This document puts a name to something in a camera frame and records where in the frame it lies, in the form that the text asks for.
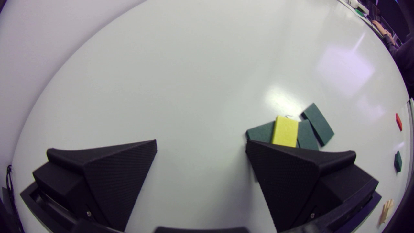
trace black textured pyramid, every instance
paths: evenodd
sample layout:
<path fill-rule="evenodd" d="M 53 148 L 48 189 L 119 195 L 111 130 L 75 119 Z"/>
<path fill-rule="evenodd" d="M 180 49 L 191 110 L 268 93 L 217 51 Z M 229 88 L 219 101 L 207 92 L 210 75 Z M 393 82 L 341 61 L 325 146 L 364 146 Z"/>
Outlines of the black textured pyramid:
<path fill-rule="evenodd" d="M 110 227 L 124 231 L 157 152 L 156 140 L 87 150 L 48 149 L 49 162 L 85 177 Z"/>
<path fill-rule="evenodd" d="M 247 141 L 246 153 L 278 232 L 292 227 L 320 176 L 352 165 L 353 151 L 320 152 Z"/>

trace person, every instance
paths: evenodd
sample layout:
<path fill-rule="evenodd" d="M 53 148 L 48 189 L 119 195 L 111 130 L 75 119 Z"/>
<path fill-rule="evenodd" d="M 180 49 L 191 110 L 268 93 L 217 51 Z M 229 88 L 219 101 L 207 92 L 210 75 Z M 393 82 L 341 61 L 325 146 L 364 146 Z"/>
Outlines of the person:
<path fill-rule="evenodd" d="M 400 70 L 405 86 L 407 87 L 408 95 L 410 98 L 414 97 L 414 38 L 412 37 L 412 33 L 407 35 L 405 43 L 398 48 L 389 31 L 384 29 L 384 27 L 375 20 L 373 20 L 372 23 L 384 36 L 385 47 L 390 52 L 395 64 Z"/>

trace cable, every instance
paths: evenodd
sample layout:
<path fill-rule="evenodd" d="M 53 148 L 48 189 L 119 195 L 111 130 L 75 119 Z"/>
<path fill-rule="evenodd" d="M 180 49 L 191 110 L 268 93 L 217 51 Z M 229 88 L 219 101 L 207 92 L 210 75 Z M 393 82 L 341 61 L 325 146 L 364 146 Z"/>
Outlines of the cable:
<path fill-rule="evenodd" d="M 10 198 L 10 205 L 13 209 L 13 217 L 14 221 L 16 222 L 17 227 L 19 228 L 21 233 L 24 233 L 22 222 L 20 221 L 19 213 L 17 212 L 16 205 L 14 203 L 14 189 L 13 189 L 13 182 L 12 182 L 12 166 L 7 166 L 7 175 L 6 175 L 6 185 L 7 191 L 9 192 Z"/>

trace small green block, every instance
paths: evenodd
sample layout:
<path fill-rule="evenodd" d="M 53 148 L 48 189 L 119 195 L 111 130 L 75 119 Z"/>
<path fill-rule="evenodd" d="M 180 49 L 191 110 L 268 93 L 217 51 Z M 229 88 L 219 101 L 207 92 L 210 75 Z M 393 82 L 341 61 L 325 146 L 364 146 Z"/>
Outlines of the small green block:
<path fill-rule="evenodd" d="M 309 120 L 299 122 L 298 144 L 300 148 L 319 150 L 318 143 Z"/>
<path fill-rule="evenodd" d="M 274 121 L 255 128 L 248 129 L 246 136 L 250 140 L 271 143 L 273 137 Z"/>
<path fill-rule="evenodd" d="M 324 146 L 334 136 L 334 131 L 329 126 L 325 117 L 316 107 L 315 103 L 311 104 L 302 113 L 303 118 L 308 119 L 315 130 L 315 136 L 318 139 L 321 146 Z"/>
<path fill-rule="evenodd" d="M 400 155 L 400 152 L 399 151 L 395 154 L 394 167 L 397 170 L 397 173 L 398 172 L 401 172 L 402 160 L 401 160 L 401 155 Z"/>

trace foam block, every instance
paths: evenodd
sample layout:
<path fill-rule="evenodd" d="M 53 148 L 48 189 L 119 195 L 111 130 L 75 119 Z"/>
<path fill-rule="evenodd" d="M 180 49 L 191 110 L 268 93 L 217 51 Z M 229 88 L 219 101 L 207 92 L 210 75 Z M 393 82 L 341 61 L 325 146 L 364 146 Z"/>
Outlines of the foam block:
<path fill-rule="evenodd" d="M 315 103 L 311 104 L 305 111 L 303 111 L 302 116 L 310 121 L 315 131 L 316 138 L 321 146 L 326 145 L 334 136 L 334 131 L 331 129 L 331 126 L 329 126 L 318 107 L 316 107 Z"/>
<path fill-rule="evenodd" d="M 277 116 L 274 124 L 272 144 L 296 147 L 298 127 L 299 122 L 283 116 Z"/>
<path fill-rule="evenodd" d="M 402 122 L 398 113 L 395 114 L 395 120 L 397 121 L 398 128 L 402 131 Z"/>
<path fill-rule="evenodd" d="M 271 143 L 273 137 L 274 121 L 255 128 L 248 129 L 246 136 L 250 140 Z"/>
<path fill-rule="evenodd" d="M 319 150 L 318 143 L 309 120 L 299 122 L 298 144 L 300 148 Z"/>
<path fill-rule="evenodd" d="M 399 151 L 395 154 L 395 157 L 394 157 L 394 167 L 397 170 L 397 173 L 401 172 L 402 160 L 401 160 L 401 155 Z"/>

